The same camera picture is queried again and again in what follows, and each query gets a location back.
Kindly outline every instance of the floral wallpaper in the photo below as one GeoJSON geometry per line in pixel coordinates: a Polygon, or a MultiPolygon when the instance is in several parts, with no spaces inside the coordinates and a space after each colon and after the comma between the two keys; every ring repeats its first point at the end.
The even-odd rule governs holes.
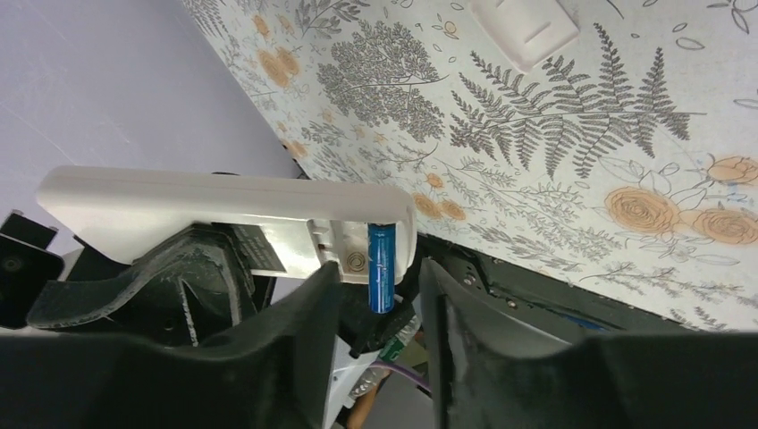
{"type": "Polygon", "coordinates": [[[314,179],[697,329],[758,329],[758,0],[561,0],[527,75],[465,0],[182,0],[314,179]]]}

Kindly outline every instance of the white plastic housing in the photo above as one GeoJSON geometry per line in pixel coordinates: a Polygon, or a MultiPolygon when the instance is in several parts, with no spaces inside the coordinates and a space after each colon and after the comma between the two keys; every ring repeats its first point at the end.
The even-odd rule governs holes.
{"type": "Polygon", "coordinates": [[[305,279],[335,260],[345,282],[368,283],[368,223],[397,225],[396,283],[416,251],[413,198],[374,184],[64,166],[46,176],[37,199],[123,264],[192,223],[258,225],[284,267],[253,270],[261,275],[305,279]]]}
{"type": "Polygon", "coordinates": [[[471,12],[523,73],[579,37],[557,0],[471,0],[471,12]]]}

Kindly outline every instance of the blue cylindrical battery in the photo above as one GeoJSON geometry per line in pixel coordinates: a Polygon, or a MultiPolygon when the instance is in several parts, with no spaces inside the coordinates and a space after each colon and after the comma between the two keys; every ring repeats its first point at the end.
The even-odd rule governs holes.
{"type": "Polygon", "coordinates": [[[368,305],[379,314],[395,305],[395,225],[368,225],[368,305]]]}

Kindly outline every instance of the green component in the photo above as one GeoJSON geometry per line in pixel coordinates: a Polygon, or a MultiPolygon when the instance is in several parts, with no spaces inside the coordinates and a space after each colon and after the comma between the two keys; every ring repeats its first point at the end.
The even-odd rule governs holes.
{"type": "Polygon", "coordinates": [[[384,362],[394,362],[400,356],[402,350],[405,349],[405,344],[400,341],[398,337],[392,337],[384,346],[382,352],[379,353],[379,358],[384,362]]]}

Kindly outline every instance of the orange flower illustration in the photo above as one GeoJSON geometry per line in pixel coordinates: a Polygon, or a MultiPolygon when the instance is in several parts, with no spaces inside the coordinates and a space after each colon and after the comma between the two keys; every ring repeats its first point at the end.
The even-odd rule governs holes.
{"type": "Polygon", "coordinates": [[[744,156],[720,159],[708,169],[708,176],[726,183],[754,184],[758,181],[758,162],[744,156]]]}
{"type": "Polygon", "coordinates": [[[456,221],[466,220],[466,212],[460,208],[458,203],[446,199],[440,204],[440,208],[442,209],[443,213],[448,215],[450,218],[455,219],[456,221]]]}
{"type": "Polygon", "coordinates": [[[293,36],[295,34],[295,28],[292,27],[290,20],[288,20],[284,15],[276,15],[276,17],[279,18],[279,23],[282,25],[284,32],[290,36],[293,36]]]}
{"type": "Polygon", "coordinates": [[[445,186],[442,182],[442,178],[433,172],[430,172],[426,175],[426,183],[432,185],[432,188],[434,189],[441,189],[445,186]]]}
{"type": "Polygon", "coordinates": [[[385,143],[386,141],[387,141],[387,138],[384,136],[384,134],[380,134],[374,131],[374,143],[379,143],[381,145],[385,143]]]}
{"type": "Polygon", "coordinates": [[[290,153],[295,159],[302,159],[307,156],[307,149],[302,143],[293,141],[290,146],[290,153]]]}
{"type": "Polygon", "coordinates": [[[752,244],[758,240],[758,222],[737,210],[687,210],[680,217],[693,230],[719,243],[752,244]]]}
{"type": "Polygon", "coordinates": [[[324,118],[325,122],[328,122],[328,123],[334,122],[334,115],[332,114],[332,111],[329,109],[321,109],[321,117],[324,118]]]}
{"type": "Polygon", "coordinates": [[[268,35],[271,34],[271,30],[268,29],[268,24],[265,23],[262,16],[256,15],[253,17],[253,24],[255,24],[256,29],[263,38],[268,38],[268,35]]]}
{"type": "Polygon", "coordinates": [[[289,74],[292,76],[297,76],[300,73],[300,64],[292,52],[284,49],[283,47],[277,47],[276,57],[279,59],[282,65],[284,65],[284,70],[286,70],[289,74]]]}
{"type": "Polygon", "coordinates": [[[660,234],[679,222],[679,208],[670,199],[638,188],[621,188],[605,198],[611,218],[631,231],[660,234]]]}
{"type": "Polygon", "coordinates": [[[432,219],[442,219],[442,211],[429,197],[418,192],[413,194],[413,202],[422,215],[432,219]]]}
{"type": "Polygon", "coordinates": [[[287,88],[290,85],[290,78],[287,77],[287,73],[284,71],[282,63],[271,55],[270,52],[265,50],[258,51],[258,60],[260,60],[263,70],[268,74],[268,77],[274,81],[275,84],[282,88],[287,88]]]}
{"type": "Polygon", "coordinates": [[[366,136],[366,133],[360,125],[353,125],[353,132],[356,133],[356,139],[362,139],[366,136]]]}

